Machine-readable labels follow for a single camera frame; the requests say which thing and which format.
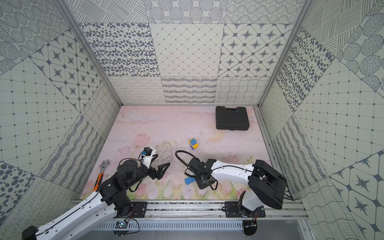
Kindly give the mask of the light blue long lego brick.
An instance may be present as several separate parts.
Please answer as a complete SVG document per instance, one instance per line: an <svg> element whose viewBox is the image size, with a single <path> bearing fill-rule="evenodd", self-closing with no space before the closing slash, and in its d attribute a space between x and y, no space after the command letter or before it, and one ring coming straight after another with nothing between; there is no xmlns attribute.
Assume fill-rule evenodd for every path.
<svg viewBox="0 0 384 240"><path fill-rule="evenodd" d="M188 185L194 183L195 181L196 181L195 178L188 177L188 178L185 179L185 184L188 186Z"/></svg>

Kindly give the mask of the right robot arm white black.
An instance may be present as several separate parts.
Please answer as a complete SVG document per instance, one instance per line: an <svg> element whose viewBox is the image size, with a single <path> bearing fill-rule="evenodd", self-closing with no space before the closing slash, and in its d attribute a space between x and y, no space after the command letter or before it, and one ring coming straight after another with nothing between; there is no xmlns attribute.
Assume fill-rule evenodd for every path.
<svg viewBox="0 0 384 240"><path fill-rule="evenodd" d="M287 179L269 164L256 160L254 164L227 164L215 159L201 162L192 158L187 167L193 173L199 189L210 187L215 191L219 181L231 181L247 185L250 190L241 193L237 203L242 216L253 217L263 206L281 210L285 199Z"/></svg>

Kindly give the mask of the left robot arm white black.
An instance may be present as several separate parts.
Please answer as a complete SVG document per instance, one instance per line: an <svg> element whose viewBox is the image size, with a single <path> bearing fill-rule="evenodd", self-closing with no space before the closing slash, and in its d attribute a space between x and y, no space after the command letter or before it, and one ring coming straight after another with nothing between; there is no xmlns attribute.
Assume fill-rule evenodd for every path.
<svg viewBox="0 0 384 240"><path fill-rule="evenodd" d="M55 220L40 227L30 226L22 232L23 240L77 240L94 227L115 217L132 214L127 190L146 177L160 180L170 163L157 168L126 159L115 174L96 191Z"/></svg>

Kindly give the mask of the black plastic tool case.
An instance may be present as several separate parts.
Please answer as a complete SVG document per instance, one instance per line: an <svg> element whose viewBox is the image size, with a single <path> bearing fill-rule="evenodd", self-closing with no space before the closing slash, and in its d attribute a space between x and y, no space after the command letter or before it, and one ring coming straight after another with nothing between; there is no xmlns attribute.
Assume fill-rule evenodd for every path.
<svg viewBox="0 0 384 240"><path fill-rule="evenodd" d="M230 131L247 131L250 127L245 107L226 108L216 106L216 129Z"/></svg>

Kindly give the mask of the left controller board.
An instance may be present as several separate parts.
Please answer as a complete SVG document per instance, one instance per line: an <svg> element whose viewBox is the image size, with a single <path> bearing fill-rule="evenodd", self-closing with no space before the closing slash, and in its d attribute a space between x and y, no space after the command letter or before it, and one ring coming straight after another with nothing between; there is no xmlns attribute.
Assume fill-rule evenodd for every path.
<svg viewBox="0 0 384 240"><path fill-rule="evenodd" d="M117 221L113 233L116 237L123 237L129 233L128 225L124 221Z"/></svg>

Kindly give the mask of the controller board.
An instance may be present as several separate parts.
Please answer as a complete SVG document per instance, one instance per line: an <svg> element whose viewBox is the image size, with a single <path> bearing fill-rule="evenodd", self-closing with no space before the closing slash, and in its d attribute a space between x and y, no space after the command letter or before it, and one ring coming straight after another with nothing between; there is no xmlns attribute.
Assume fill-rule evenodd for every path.
<svg viewBox="0 0 384 240"><path fill-rule="evenodd" d="M123 237L129 233L128 225L124 221L117 221L113 233L116 237Z"/></svg>
<svg viewBox="0 0 384 240"><path fill-rule="evenodd" d="M246 236L253 236L258 229L256 221L243 221L243 231Z"/></svg>

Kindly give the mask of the right controller board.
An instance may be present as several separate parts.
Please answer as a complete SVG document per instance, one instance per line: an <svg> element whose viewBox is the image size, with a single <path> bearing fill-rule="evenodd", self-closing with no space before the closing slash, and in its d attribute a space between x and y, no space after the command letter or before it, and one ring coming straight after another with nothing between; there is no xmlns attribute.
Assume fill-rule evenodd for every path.
<svg viewBox="0 0 384 240"><path fill-rule="evenodd" d="M256 221L243 221L243 231L246 236L253 236L258 229Z"/></svg>

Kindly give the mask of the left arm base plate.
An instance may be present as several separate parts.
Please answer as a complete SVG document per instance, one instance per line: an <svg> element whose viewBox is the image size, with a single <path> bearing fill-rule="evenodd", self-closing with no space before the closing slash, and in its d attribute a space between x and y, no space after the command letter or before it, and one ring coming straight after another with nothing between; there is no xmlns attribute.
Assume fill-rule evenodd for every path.
<svg viewBox="0 0 384 240"><path fill-rule="evenodd" d="M126 205L121 214L121 218L144 218L147 211L148 202L131 202Z"/></svg>

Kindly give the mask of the aluminium mounting rail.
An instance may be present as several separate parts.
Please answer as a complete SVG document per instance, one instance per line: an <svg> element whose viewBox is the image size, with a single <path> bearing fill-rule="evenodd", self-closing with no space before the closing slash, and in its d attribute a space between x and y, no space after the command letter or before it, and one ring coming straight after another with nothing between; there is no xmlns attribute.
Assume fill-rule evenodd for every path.
<svg viewBox="0 0 384 240"><path fill-rule="evenodd" d="M133 200L133 202L148 202L144 218L140 220L219 220L219 219L244 219L252 218L227 218L222 211L225 202L230 201L150 201ZM261 220L308 220L308 214L300 201L287 201L281 210L263 206L266 217Z"/></svg>

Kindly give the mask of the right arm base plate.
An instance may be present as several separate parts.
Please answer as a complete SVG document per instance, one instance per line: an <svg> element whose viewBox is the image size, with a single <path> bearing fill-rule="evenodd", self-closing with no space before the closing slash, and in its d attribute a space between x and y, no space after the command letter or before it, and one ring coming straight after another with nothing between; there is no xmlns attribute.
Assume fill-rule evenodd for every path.
<svg viewBox="0 0 384 240"><path fill-rule="evenodd" d="M265 218L266 213L263 206L256 208L254 211L243 207L239 202L225 202L222 211L226 213L227 218Z"/></svg>

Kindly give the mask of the orange handled adjustable wrench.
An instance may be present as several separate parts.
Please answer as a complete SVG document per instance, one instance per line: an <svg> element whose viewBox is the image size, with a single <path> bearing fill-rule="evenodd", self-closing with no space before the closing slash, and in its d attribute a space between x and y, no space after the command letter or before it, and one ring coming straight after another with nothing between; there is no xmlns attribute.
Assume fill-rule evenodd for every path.
<svg viewBox="0 0 384 240"><path fill-rule="evenodd" d="M104 176L104 173L105 173L105 170L106 168L109 166L110 164L110 160L104 160L100 165L100 172L98 174L98 178L96 180L96 183L95 183L95 186L94 186L94 189L93 191L96 191L99 186L102 184L102 180L103 180L103 176Z"/></svg>

